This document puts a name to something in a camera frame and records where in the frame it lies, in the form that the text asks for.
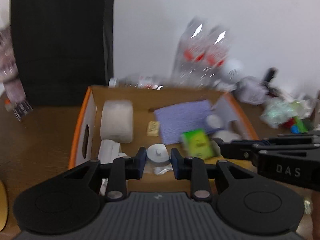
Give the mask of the white folding stand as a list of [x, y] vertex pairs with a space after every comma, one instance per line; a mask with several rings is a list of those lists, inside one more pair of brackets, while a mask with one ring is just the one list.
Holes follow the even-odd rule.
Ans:
[[127, 157], [127, 155], [122, 152], [120, 143], [108, 139], [101, 141], [98, 154], [98, 159], [101, 164], [111, 164], [114, 159], [120, 157]]

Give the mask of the white round security tag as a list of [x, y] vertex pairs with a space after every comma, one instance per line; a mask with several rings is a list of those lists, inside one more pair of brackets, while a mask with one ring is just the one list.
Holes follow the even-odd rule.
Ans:
[[146, 151], [147, 160], [155, 166], [170, 164], [170, 157], [164, 144], [153, 144]]

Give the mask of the left water bottle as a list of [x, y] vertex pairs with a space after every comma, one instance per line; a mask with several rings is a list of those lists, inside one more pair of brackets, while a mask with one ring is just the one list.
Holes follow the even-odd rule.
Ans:
[[207, 41], [207, 22], [195, 16], [178, 42], [171, 80], [180, 87], [204, 87], [207, 71], [204, 64]]

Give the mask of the pink textured vase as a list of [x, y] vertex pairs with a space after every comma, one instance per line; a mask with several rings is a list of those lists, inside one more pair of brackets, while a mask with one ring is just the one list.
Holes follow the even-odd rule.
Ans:
[[25, 100], [25, 92], [18, 76], [9, 25], [1, 29], [1, 83], [11, 102], [20, 103]]

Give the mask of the white round speaker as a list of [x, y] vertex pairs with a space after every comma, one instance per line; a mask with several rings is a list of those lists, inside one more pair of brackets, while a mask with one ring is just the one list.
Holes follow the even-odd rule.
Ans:
[[236, 84], [243, 78], [243, 64], [237, 59], [227, 59], [221, 68], [221, 80], [227, 84]]

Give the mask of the black tag card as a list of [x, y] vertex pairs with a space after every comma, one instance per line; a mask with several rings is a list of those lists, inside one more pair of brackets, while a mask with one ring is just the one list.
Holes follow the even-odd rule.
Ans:
[[15, 114], [18, 121], [21, 121], [26, 115], [28, 115], [32, 111], [33, 108], [27, 100], [18, 103], [13, 109], [13, 113]]

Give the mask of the white translucent container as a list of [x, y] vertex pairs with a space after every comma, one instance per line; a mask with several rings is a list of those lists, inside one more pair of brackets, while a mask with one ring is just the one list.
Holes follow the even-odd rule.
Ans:
[[107, 100], [100, 124], [101, 140], [128, 144], [133, 140], [133, 105], [129, 100]]

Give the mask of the crumpled iridescent wrap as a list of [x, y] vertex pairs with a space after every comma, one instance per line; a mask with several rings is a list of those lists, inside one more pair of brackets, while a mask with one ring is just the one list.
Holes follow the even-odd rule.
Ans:
[[310, 111], [311, 107], [305, 100], [286, 101], [282, 98], [271, 98], [267, 100], [260, 119], [271, 128], [278, 128], [291, 119], [307, 118]]

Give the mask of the yellow thermos jug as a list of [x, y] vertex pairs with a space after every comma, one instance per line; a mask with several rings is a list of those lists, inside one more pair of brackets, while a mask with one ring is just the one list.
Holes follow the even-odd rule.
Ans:
[[8, 219], [8, 197], [3, 182], [0, 180], [0, 231], [5, 228]]

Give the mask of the white plush toy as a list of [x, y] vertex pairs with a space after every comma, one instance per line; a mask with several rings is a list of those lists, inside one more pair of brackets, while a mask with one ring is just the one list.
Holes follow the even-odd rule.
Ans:
[[220, 130], [212, 135], [212, 139], [221, 139], [224, 142], [231, 142], [233, 140], [241, 140], [242, 137], [237, 133], [227, 130]]

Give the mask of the water bottle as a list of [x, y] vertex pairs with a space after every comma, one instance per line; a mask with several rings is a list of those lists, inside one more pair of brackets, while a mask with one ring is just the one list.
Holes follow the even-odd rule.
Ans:
[[207, 41], [207, 22], [195, 16], [178, 42], [171, 80], [180, 87], [204, 87], [207, 71], [204, 64]]
[[228, 57], [231, 43], [230, 31], [223, 25], [217, 25], [209, 31], [204, 54], [207, 87], [213, 87], [219, 79], [219, 72]]

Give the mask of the purple cloth pouch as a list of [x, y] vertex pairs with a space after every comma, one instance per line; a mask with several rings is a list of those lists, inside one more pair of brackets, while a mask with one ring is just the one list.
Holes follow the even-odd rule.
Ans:
[[206, 117], [215, 114], [209, 100], [184, 102], [154, 111], [156, 121], [159, 121], [159, 134], [165, 145], [181, 142], [181, 134], [196, 129], [202, 129], [206, 134], [215, 133], [221, 129], [210, 129], [206, 125]]

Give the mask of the red cardboard box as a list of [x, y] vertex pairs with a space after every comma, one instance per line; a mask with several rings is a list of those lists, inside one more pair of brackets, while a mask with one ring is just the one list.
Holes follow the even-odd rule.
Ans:
[[223, 118], [225, 128], [235, 125], [244, 139], [259, 138], [244, 111], [229, 93], [207, 89], [151, 90], [91, 86], [87, 89], [76, 123], [69, 168], [98, 156], [101, 117], [104, 103], [108, 100], [128, 100], [132, 103], [133, 139], [130, 143], [120, 145], [122, 152], [129, 156], [135, 155], [140, 147], [148, 148], [161, 143], [161, 130], [156, 124], [155, 110], [192, 101], [210, 101], [217, 115]]

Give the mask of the small yellow soap bar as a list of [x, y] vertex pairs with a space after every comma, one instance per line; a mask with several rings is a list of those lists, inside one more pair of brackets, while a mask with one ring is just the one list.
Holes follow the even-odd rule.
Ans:
[[159, 136], [159, 121], [150, 121], [146, 130], [146, 135], [148, 137], [158, 137]]

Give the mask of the black upright device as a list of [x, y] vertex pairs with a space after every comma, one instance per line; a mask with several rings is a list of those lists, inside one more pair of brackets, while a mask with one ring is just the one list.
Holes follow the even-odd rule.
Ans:
[[268, 68], [261, 84], [268, 87], [269, 83], [273, 80], [273, 78], [275, 77], [276, 73], [277, 73], [277, 68], [275, 67], [271, 67]]

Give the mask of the white patterned tin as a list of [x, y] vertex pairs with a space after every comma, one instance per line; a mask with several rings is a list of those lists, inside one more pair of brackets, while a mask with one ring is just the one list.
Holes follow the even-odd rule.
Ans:
[[234, 94], [240, 102], [261, 105], [267, 99], [268, 90], [260, 80], [247, 76], [237, 83]]

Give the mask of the black paper bag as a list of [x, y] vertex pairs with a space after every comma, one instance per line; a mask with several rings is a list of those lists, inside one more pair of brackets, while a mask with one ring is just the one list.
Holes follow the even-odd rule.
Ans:
[[77, 106], [113, 76], [114, 0], [11, 0], [19, 77], [33, 106]]

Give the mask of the right water bottle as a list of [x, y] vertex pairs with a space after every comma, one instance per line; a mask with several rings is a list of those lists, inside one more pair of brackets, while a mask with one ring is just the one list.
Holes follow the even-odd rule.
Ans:
[[217, 25], [209, 31], [204, 54], [207, 87], [213, 87], [219, 79], [219, 72], [228, 57], [231, 43], [230, 31], [223, 25]]

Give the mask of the green plastic item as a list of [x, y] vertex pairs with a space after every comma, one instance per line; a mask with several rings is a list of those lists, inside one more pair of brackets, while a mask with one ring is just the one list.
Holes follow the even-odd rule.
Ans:
[[304, 126], [302, 120], [300, 120], [299, 117], [294, 116], [293, 125], [290, 127], [290, 131], [294, 134], [298, 134], [298, 133], [306, 133], [308, 130]]

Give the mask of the green tissue pack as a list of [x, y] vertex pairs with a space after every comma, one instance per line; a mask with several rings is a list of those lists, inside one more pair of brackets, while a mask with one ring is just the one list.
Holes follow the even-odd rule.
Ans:
[[207, 160], [215, 156], [210, 140], [202, 129], [182, 133], [181, 141], [189, 157]]

